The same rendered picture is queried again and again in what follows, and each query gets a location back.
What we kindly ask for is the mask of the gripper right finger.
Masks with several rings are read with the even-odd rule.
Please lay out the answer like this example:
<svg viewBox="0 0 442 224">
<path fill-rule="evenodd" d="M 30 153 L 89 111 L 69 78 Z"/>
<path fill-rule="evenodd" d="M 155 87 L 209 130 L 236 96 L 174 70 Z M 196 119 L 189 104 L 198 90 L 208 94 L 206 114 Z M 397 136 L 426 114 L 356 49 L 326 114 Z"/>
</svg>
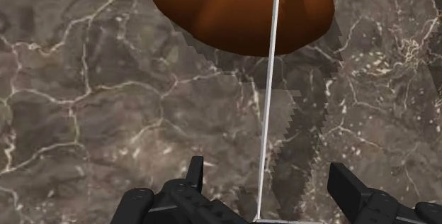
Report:
<svg viewBox="0 0 442 224">
<path fill-rule="evenodd" d="M 340 162 L 330 164 L 327 191 L 350 224 L 442 224 L 442 205 L 406 207 L 387 192 L 367 187 Z"/>
</svg>

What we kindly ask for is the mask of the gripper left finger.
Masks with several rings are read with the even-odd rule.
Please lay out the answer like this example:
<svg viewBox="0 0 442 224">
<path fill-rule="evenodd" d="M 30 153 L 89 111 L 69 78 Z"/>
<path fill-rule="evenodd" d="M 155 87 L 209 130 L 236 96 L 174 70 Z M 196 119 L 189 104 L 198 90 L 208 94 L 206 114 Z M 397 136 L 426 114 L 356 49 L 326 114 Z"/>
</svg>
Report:
<svg viewBox="0 0 442 224">
<path fill-rule="evenodd" d="M 202 156 L 193 156 L 186 177 L 171 179 L 154 194 L 148 188 L 126 191 L 110 224 L 248 224 L 219 200 L 202 195 Z"/>
</svg>

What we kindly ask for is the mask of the orange-brown rounded object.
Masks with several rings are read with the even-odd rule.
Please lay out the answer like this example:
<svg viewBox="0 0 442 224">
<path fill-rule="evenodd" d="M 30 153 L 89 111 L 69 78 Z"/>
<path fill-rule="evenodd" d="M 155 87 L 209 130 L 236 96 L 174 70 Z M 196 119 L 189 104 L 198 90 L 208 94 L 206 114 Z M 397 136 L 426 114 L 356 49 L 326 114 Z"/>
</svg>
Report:
<svg viewBox="0 0 442 224">
<path fill-rule="evenodd" d="M 239 55 L 269 51 L 273 0 L 153 0 L 196 40 Z M 331 27 L 334 0 L 279 0 L 276 55 L 292 53 Z"/>
</svg>

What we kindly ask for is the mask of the thin white rod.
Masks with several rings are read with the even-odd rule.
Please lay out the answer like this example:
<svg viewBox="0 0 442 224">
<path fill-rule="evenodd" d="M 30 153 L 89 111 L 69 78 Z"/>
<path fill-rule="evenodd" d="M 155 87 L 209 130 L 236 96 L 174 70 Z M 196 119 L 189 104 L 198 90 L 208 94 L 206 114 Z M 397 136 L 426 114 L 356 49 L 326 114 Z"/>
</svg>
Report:
<svg viewBox="0 0 442 224">
<path fill-rule="evenodd" d="M 306 220 L 294 220 L 294 221 L 269 220 L 269 219 L 263 219 L 261 217 L 261 205 L 262 205 L 263 188 L 264 188 L 264 172 L 266 166 L 266 151 L 267 151 L 267 142 L 268 142 L 268 124 L 269 124 L 271 92 L 273 84 L 273 66 L 275 60 L 277 28 L 278 28 L 279 4 L 280 0 L 273 0 L 270 44 L 268 51 L 268 64 L 267 64 L 267 75 L 266 75 L 266 90 L 265 90 L 265 100 L 263 108 L 263 120 L 261 124 L 262 130 L 261 130 L 261 147 L 260 147 L 260 158 L 259 158 L 258 192 L 256 198 L 257 207 L 256 207 L 256 215 L 254 217 L 254 222 L 256 224 L 323 224 L 321 222 L 306 221 Z"/>
</svg>

